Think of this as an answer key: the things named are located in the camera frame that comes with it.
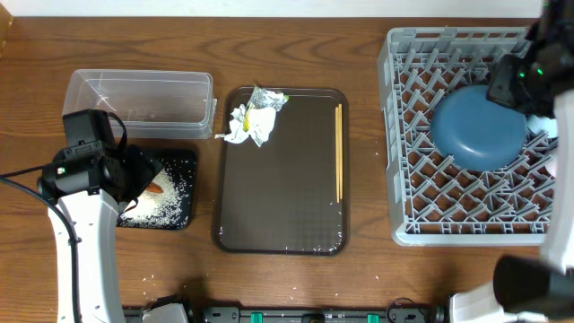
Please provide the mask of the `light blue cup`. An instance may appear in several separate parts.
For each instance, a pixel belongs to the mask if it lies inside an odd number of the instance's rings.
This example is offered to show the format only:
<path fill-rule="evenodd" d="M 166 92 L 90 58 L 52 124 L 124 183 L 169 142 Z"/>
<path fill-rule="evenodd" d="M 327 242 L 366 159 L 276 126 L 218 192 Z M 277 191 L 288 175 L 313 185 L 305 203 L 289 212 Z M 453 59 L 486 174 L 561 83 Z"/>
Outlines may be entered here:
<path fill-rule="evenodd" d="M 559 135 L 558 123 L 555 118 L 532 115 L 529 116 L 526 121 L 528 129 L 534 135 L 546 133 L 550 139 L 556 138 Z"/>

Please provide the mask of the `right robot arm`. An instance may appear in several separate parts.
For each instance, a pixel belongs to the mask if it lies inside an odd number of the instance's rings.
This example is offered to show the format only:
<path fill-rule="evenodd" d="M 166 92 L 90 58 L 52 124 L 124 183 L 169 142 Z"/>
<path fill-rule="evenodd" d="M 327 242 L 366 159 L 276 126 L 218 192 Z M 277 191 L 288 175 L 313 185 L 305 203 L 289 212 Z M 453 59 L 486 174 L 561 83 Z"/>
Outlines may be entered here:
<path fill-rule="evenodd" d="M 488 100 L 558 127 L 551 223 L 538 259 L 501 257 L 487 284 L 452 295 L 434 322 L 549 322 L 573 316 L 573 0 L 550 0 L 526 35 L 523 57 L 504 56 Z"/>

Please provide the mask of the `white pink cup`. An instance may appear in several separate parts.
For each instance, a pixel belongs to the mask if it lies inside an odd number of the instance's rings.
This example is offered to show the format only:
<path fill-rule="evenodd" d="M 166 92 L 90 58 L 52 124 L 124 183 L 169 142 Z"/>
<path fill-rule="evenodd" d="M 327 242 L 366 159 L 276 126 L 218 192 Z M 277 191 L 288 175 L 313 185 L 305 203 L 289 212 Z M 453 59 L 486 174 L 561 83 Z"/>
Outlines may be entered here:
<path fill-rule="evenodd" d="M 554 178 L 556 178 L 558 174 L 558 156 L 559 156 L 559 150 L 558 149 L 552 150 L 551 159 L 546 164 L 547 171 Z"/>

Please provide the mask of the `large blue plate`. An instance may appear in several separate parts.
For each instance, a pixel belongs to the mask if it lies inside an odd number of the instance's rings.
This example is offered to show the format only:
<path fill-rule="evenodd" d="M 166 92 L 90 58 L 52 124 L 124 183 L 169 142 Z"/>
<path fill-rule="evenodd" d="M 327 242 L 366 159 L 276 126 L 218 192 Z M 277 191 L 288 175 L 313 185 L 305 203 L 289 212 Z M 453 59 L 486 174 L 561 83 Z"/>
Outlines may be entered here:
<path fill-rule="evenodd" d="M 487 100 L 486 85 L 462 87 L 434 109 L 430 137 L 455 165 L 493 171 L 511 164 L 526 142 L 526 116 Z"/>

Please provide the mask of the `orange carrot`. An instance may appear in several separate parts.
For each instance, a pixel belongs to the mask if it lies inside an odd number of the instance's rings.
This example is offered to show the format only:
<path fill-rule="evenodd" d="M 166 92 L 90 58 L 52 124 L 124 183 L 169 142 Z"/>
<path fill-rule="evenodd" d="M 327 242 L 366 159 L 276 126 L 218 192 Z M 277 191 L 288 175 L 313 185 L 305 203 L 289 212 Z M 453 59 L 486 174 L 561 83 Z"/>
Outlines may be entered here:
<path fill-rule="evenodd" d="M 155 183 L 151 183 L 147 188 L 146 191 L 153 193 L 153 194 L 162 194 L 163 193 L 163 189 L 155 184 Z"/>

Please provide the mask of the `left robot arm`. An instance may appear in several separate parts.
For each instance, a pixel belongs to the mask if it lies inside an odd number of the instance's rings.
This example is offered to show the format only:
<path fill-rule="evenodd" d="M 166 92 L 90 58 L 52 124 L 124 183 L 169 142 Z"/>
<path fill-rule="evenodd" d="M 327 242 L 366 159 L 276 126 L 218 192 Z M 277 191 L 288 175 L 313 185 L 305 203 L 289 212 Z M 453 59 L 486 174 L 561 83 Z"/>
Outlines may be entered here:
<path fill-rule="evenodd" d="M 161 171 L 134 145 L 65 148 L 39 178 L 57 246 L 57 321 L 123 322 L 116 260 L 119 215 Z"/>

